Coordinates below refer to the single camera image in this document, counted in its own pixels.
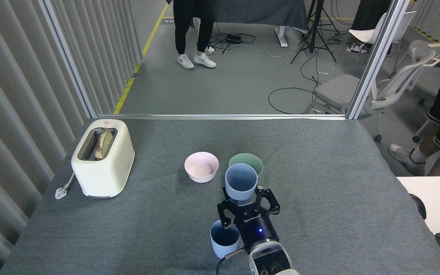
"toaster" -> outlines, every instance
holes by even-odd
[[[108,150],[97,159],[96,145],[103,130],[112,133]],[[121,120],[95,120],[83,134],[72,155],[71,166],[84,195],[110,198],[118,195],[127,183],[135,151],[127,125]]]

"black pants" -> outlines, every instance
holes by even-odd
[[[198,52],[205,52],[213,30],[213,12],[211,0],[174,0],[174,25],[176,26],[176,50],[184,54],[186,48],[186,33],[190,27],[191,19],[201,19],[197,42]]]

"cup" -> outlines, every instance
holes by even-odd
[[[257,186],[257,173],[250,165],[236,163],[225,172],[225,191],[237,201],[249,200]]]
[[[208,152],[197,152],[190,155],[184,162],[188,176],[197,183],[211,181],[218,170],[218,159]]]
[[[262,173],[264,168],[262,161],[256,155],[249,153],[239,153],[234,155],[228,162],[228,167],[231,167],[236,163],[245,163],[250,165],[256,171],[258,176]]]
[[[235,226],[224,229],[222,221],[218,220],[210,228],[210,240],[213,251],[218,258],[222,259],[225,255],[237,250],[241,242],[241,234]]]

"white cup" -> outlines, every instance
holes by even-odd
[[[218,220],[210,228],[210,240],[213,251],[218,258],[222,259],[225,255],[237,250],[241,242],[241,234],[236,227],[224,229],[222,221]]]
[[[257,186],[257,173],[250,165],[236,163],[225,172],[225,191],[237,201],[249,200]]]

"green cup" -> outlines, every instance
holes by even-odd
[[[264,168],[262,161],[256,155],[249,153],[240,153],[234,155],[228,162],[228,167],[231,167],[237,163],[245,163],[251,166],[256,171],[258,176],[262,173],[262,169]]]

